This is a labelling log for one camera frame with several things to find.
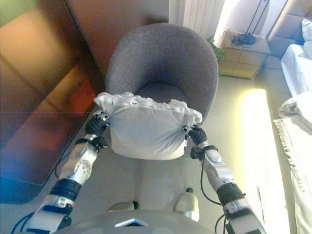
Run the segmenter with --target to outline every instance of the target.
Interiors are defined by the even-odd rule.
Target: silver metal arm
[[[193,159],[200,160],[208,181],[217,193],[224,214],[229,221],[229,234],[266,234],[266,231],[253,212],[245,195],[239,189],[231,170],[225,165],[217,148],[207,141],[201,128],[184,131],[192,138],[195,145],[191,152]]]
[[[99,150],[107,147],[101,135],[109,125],[108,118],[107,114],[99,111],[87,123],[87,135],[76,142],[58,181],[25,225],[24,231],[54,233],[71,224],[69,214],[79,190],[90,177]]]

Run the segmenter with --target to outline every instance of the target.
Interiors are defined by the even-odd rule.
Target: white blanket
[[[286,101],[275,120],[291,166],[295,215],[299,234],[312,233],[312,104],[311,94]]]
[[[281,59],[285,80],[291,95],[312,90],[312,60],[299,56],[301,45],[290,45]]]
[[[112,149],[115,153],[140,159],[169,160],[184,155],[183,126],[202,121],[201,113],[185,102],[157,103],[126,92],[101,93],[95,103],[110,117]]]

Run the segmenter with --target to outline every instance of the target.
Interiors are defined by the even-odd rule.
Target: white pillow
[[[304,39],[303,51],[306,58],[312,59],[312,21],[303,19],[301,26]]]
[[[200,112],[185,102],[157,103],[126,92],[101,93],[94,102],[110,115],[112,149],[115,153],[141,159],[169,160],[184,155],[183,126],[202,121]]]

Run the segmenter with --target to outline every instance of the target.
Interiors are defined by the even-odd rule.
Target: lamp
[[[257,12],[258,12],[260,6],[261,6],[262,3],[264,3],[264,2],[266,2],[266,3],[265,3],[265,6],[264,6],[264,8],[263,8],[263,10],[262,10],[262,12],[261,12],[261,15],[260,15],[260,17],[259,17],[259,19],[258,19],[258,21],[257,21],[257,23],[256,23],[256,25],[255,25],[255,27],[254,27],[253,30],[252,30],[252,29],[251,29],[251,25],[254,23],[254,21],[255,21],[255,16],[256,16],[256,14],[257,14]],[[252,21],[250,22],[250,24],[249,24],[249,26],[248,26],[248,28],[247,28],[247,31],[246,31],[245,33],[239,34],[236,38],[234,38],[234,39],[232,40],[232,44],[234,44],[234,45],[243,45],[243,44],[252,45],[252,44],[255,44],[255,43],[256,43],[256,38],[253,36],[253,34],[254,34],[254,32],[255,32],[255,30],[256,30],[256,28],[257,28],[259,22],[261,21],[262,16],[263,16],[265,10],[266,10],[267,7],[268,7],[269,2],[270,2],[270,0],[260,0],[259,4],[258,4],[258,6],[257,6],[257,9],[256,9],[256,11],[255,11],[255,13],[254,13],[254,15],[253,15]]]

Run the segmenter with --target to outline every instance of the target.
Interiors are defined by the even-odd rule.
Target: black lamp base
[[[253,45],[256,43],[256,38],[251,34],[241,33],[237,36],[236,40],[241,44]]]

